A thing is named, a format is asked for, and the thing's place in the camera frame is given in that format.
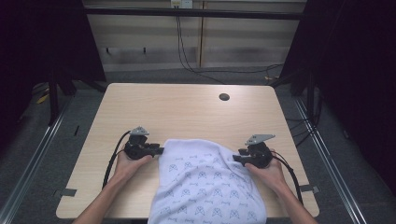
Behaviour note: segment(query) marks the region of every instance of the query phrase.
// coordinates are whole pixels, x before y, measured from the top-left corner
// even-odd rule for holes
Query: black curtain
[[[33,86],[47,82],[51,70],[62,80],[106,80],[82,8],[80,0],[0,2],[0,131],[7,134],[1,147],[30,101]]]

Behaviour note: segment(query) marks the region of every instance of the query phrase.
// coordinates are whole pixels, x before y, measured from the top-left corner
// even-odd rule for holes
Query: hand
[[[273,156],[276,157],[275,151],[273,149],[271,151],[273,151]],[[276,159],[272,159],[265,169],[259,169],[251,163],[246,163],[245,167],[275,193],[280,192],[285,187],[288,188],[285,176],[283,176],[282,164]]]
[[[133,161],[125,153],[121,151],[117,157],[116,170],[113,176],[118,176],[122,179],[129,180],[140,166],[152,160],[150,155],[143,157],[140,160]]]

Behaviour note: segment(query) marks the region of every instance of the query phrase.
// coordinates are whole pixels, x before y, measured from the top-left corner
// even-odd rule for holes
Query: printed pattern on towel
[[[206,140],[168,140],[148,223],[265,223],[260,193],[233,152]]]

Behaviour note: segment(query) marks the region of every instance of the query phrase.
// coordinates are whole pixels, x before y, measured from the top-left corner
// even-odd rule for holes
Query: forearm
[[[102,189],[93,202],[73,222],[75,224],[101,223],[107,209],[110,207],[120,190],[126,184],[126,179],[121,176],[113,176]]]
[[[301,205],[288,186],[275,190],[279,200],[283,203],[293,224],[317,223],[311,214]]]

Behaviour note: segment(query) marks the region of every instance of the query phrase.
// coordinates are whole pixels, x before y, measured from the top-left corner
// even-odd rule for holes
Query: gray floor
[[[262,67],[233,68],[235,71],[254,71]],[[270,77],[278,75],[280,68],[269,72]],[[107,73],[107,83],[143,82],[143,83],[207,83],[219,84],[212,79],[198,76],[184,69],[150,70],[134,72]],[[266,73],[233,74],[227,72],[205,73],[226,84],[265,85]],[[70,223],[56,217],[56,207],[60,201],[54,197],[54,191],[64,189],[72,173],[78,154],[92,125],[103,94],[76,83],[78,92],[64,114],[64,120],[52,140],[49,150],[39,166],[38,172],[24,196],[21,206],[12,223]],[[290,96],[289,86],[276,89],[279,102],[287,119],[300,119],[295,99]],[[41,105],[34,100],[26,110],[15,139],[8,146],[7,155],[0,164],[0,205],[3,206],[8,195],[17,184],[23,168],[29,162],[49,120],[49,102]],[[298,143],[307,133],[300,121],[288,121],[291,134],[300,134],[294,138]],[[323,136],[332,158],[335,160],[350,191],[355,196],[368,223],[395,223],[396,200],[383,184],[375,171],[362,158],[359,149],[344,137],[344,129],[332,114],[330,108],[323,106],[318,130]],[[320,209],[317,220],[320,223],[353,223],[342,198],[332,182],[316,147],[307,138],[297,147],[308,179],[318,186],[320,192],[316,199]],[[105,220],[104,223],[131,223],[131,220]],[[270,218],[267,223],[290,223],[287,218]]]

